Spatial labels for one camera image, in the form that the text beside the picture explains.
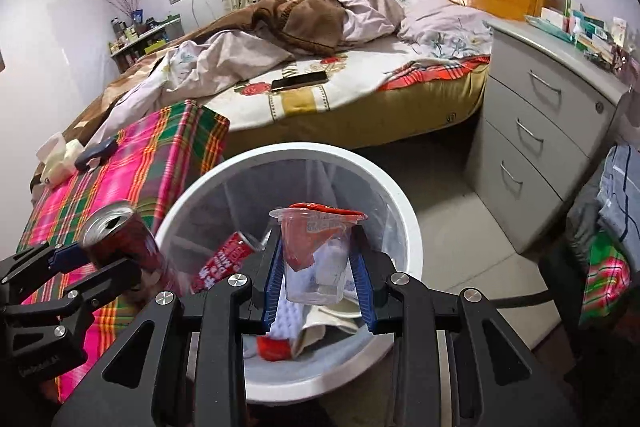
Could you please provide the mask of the brown blanket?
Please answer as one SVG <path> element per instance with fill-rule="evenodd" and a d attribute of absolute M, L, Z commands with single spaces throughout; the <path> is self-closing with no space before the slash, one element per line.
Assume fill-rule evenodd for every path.
<path fill-rule="evenodd" d="M 87 143 L 111 113 L 115 102 L 149 75 L 174 46 L 186 41 L 202 44 L 223 30 L 240 30 L 261 34 L 273 39 L 277 46 L 288 46 L 294 51 L 329 56 L 343 40 L 345 17 L 346 10 L 337 0 L 260 0 L 235 10 L 139 58 L 76 117 L 62 132 L 63 138 Z"/>

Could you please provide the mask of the red cartoon can large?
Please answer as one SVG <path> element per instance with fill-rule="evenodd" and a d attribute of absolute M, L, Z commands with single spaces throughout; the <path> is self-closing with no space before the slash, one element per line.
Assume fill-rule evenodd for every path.
<path fill-rule="evenodd" d="M 262 243 L 250 234 L 233 232 L 193 275 L 190 282 L 191 293 L 208 291 L 230 275 L 239 273 L 245 259 L 263 249 Z"/>

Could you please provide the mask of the black smartphone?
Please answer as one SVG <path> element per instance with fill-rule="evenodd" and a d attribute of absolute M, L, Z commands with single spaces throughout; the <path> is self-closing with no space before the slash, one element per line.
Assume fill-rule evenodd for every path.
<path fill-rule="evenodd" d="M 305 72 L 305 74 L 291 75 L 273 80 L 270 84 L 272 92 L 280 92 L 291 89 L 315 86 L 329 81 L 328 75 L 324 70 L 319 72 Z"/>

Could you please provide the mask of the white tissue pack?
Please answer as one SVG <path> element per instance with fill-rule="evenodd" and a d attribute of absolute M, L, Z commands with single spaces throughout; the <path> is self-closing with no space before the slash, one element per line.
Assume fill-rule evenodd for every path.
<path fill-rule="evenodd" d="M 41 182 L 49 188 L 65 182 L 77 171 L 75 161 L 84 150 L 77 139 L 66 142 L 61 132 L 51 135 L 36 153 L 43 165 Z"/>

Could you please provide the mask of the grey drawer cabinet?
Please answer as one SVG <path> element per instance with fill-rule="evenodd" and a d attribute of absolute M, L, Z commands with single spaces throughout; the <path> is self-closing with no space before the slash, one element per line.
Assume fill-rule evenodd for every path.
<path fill-rule="evenodd" d="M 521 254 L 584 182 L 630 89 L 529 24 L 488 20 L 492 42 L 465 178 Z"/>

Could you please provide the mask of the red cartoon can small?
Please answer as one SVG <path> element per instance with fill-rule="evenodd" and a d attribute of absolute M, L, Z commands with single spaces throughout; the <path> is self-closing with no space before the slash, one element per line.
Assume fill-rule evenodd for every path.
<path fill-rule="evenodd" d="M 82 226 L 79 243 L 99 269 L 122 258 L 139 265 L 141 282 L 124 294 L 127 303 L 137 309 L 161 291 L 172 291 L 178 297 L 184 293 L 175 265 L 160 252 L 154 235 L 126 200 L 96 210 Z"/>

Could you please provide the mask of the dark blue glasses case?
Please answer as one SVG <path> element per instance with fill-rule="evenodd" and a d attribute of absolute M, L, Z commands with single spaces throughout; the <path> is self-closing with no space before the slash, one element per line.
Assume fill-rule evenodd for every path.
<path fill-rule="evenodd" d="M 117 150 L 117 136 L 112 135 L 99 144 L 86 147 L 85 150 L 76 158 L 74 166 L 80 173 L 103 166 L 111 159 Z"/>

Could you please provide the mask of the red white milk carton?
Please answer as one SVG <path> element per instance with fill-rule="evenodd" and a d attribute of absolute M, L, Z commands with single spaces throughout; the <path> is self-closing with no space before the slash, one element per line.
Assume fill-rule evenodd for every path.
<path fill-rule="evenodd" d="M 257 354 L 266 361 L 277 362 L 292 359 L 291 343 L 287 339 L 259 336 L 256 339 Z"/>

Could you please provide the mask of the white foam net sleeve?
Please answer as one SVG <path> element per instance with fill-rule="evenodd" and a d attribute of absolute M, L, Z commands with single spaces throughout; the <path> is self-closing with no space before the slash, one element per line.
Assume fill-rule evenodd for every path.
<path fill-rule="evenodd" d="M 274 340 L 294 341 L 303 329 L 305 320 L 305 306 L 303 303 L 293 303 L 286 297 L 286 290 L 281 288 L 277 313 L 267 337 Z"/>

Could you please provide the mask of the shelf with bottles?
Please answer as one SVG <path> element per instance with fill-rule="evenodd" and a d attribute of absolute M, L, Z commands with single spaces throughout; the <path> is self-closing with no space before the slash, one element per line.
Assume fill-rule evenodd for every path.
<path fill-rule="evenodd" d="M 180 15 L 171 15 L 167 20 L 155 24 L 142 34 L 134 34 L 132 28 L 126 29 L 122 38 L 110 44 L 111 59 L 119 72 L 125 72 L 137 60 L 184 35 Z"/>

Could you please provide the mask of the red lid plastic cup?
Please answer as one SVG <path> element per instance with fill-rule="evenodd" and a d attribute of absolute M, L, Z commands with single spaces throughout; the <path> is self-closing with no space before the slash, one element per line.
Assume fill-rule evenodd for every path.
<path fill-rule="evenodd" d="M 270 211 L 281 229 L 286 297 L 329 306 L 344 296 L 352 228 L 368 216 L 358 210 L 298 202 Z"/>

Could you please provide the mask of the floral bed sheet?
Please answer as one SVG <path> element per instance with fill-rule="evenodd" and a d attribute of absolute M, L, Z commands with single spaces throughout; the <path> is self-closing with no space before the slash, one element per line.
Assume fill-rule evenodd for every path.
<path fill-rule="evenodd" d="M 207 101 L 230 121 L 228 155 L 294 141 L 375 146 L 472 117 L 488 76 L 489 14 L 449 0 L 396 1 L 405 17 L 393 34 L 284 64 Z M 328 82 L 270 90 L 273 80 L 319 70 Z"/>

